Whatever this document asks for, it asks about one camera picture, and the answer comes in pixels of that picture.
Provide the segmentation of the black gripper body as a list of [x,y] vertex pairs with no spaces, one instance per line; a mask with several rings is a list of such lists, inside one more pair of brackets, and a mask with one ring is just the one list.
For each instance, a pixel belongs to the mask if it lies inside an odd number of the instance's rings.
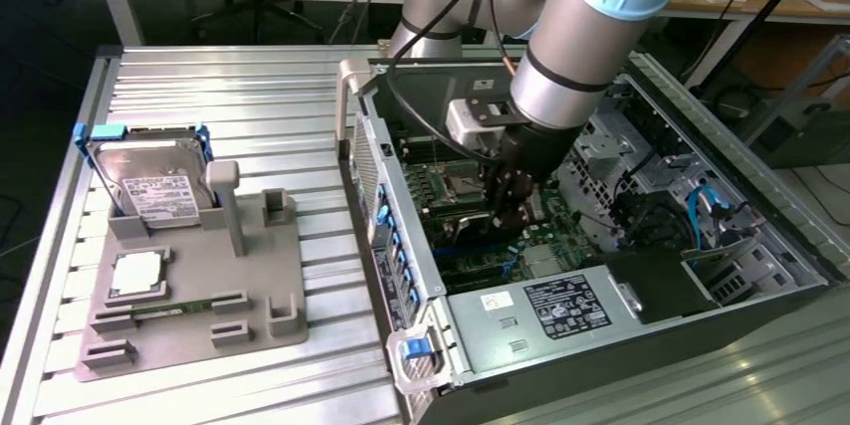
[[527,175],[543,182],[558,169],[570,152],[583,126],[546,128],[535,123],[510,125],[499,140],[495,179]]

